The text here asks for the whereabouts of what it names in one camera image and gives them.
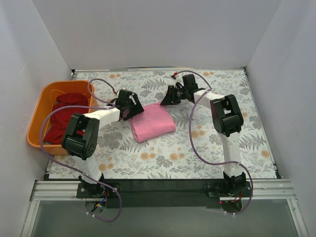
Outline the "pink t shirt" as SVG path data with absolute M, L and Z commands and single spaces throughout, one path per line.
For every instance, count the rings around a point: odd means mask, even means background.
M 176 131 L 176 124 L 165 106 L 160 102 L 146 105 L 144 112 L 129 120 L 138 143 Z

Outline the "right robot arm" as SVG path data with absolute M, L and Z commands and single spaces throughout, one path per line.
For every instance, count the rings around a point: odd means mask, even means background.
M 239 137 L 244 120 L 234 95 L 218 95 L 211 89 L 199 87 L 193 74 L 182 77 L 183 83 L 176 82 L 168 86 L 167 94 L 160 103 L 162 106 L 178 105 L 182 100 L 194 103 L 189 124 L 197 105 L 211 110 L 213 126 L 220 135 L 224 161 L 218 163 L 224 167 L 223 192 L 235 196 L 246 186 L 246 174 L 241 165 Z

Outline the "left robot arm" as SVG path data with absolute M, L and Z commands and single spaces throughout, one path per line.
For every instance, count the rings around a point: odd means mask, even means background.
M 101 197 L 105 185 L 100 182 L 103 177 L 93 154 L 97 147 L 99 130 L 113 122 L 126 121 L 144 109 L 138 95 L 122 89 L 113 105 L 100 107 L 87 114 L 75 113 L 71 116 L 62 140 L 62 147 L 72 156 L 81 171 L 79 180 L 83 188 L 93 197 Z

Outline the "floral table cloth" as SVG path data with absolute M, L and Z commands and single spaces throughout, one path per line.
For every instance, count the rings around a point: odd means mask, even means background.
M 169 85 L 171 71 L 77 72 L 75 80 L 91 80 L 97 97 L 110 101 L 111 88 L 136 92 L 142 105 L 161 101 Z M 215 94 L 237 98 L 244 124 L 240 133 L 241 162 L 252 178 L 276 178 L 274 159 L 264 133 L 244 70 L 198 71 L 199 87 Z M 95 158 L 106 179 L 200 179 L 222 178 L 224 160 L 220 136 L 213 127 L 211 112 L 182 101 L 168 107 L 176 131 L 138 143 L 128 121 L 116 122 L 99 132 Z

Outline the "red t shirt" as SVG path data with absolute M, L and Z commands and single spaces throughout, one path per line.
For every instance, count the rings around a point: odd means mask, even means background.
M 53 111 L 65 106 L 88 106 L 88 98 L 80 93 L 62 94 L 56 98 L 56 104 L 53 106 Z M 60 110 L 50 117 L 51 127 L 44 137 L 44 141 L 53 145 L 61 145 L 64 134 L 72 114 L 88 113 L 88 108 L 67 108 Z

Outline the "orange plastic basket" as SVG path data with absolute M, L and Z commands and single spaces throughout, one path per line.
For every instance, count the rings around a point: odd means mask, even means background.
M 67 151 L 61 145 L 53 145 L 46 143 L 44 137 L 51 127 L 51 120 L 44 122 L 44 119 L 53 112 L 53 106 L 56 104 L 56 98 L 62 94 L 67 93 L 80 93 L 88 98 L 90 107 L 97 107 L 96 100 L 91 96 L 94 92 L 93 85 L 88 85 L 87 81 L 57 81 L 47 85 L 39 98 L 36 110 L 34 112 L 28 133 L 28 143 L 35 147 L 40 148 L 40 141 L 43 141 L 43 147 L 51 155 L 66 155 Z

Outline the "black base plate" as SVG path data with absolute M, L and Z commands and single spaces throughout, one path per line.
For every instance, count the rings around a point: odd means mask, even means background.
M 76 197 L 97 200 L 107 197 L 108 208 L 123 207 L 206 207 L 221 208 L 221 198 L 234 200 L 240 210 L 243 199 L 251 194 L 250 182 L 234 191 L 229 191 L 223 179 L 104 179 L 115 188 L 91 189 L 78 184 Z

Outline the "aluminium frame rail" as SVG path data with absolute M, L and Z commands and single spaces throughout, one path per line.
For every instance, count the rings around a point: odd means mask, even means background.
M 256 179 L 253 181 L 254 191 L 252 199 L 284 199 L 290 208 L 290 213 L 294 221 L 298 236 L 307 237 L 308 232 L 305 227 L 301 212 L 299 210 L 296 195 L 291 181 L 287 179 Z M 77 194 L 83 194 L 83 189 L 79 187 L 79 181 L 75 180 L 57 180 L 57 181 L 35 181 L 31 193 L 30 207 L 24 227 L 21 233 L 22 237 L 30 237 L 38 213 L 41 200 L 84 200 L 96 201 L 97 198 L 80 197 Z

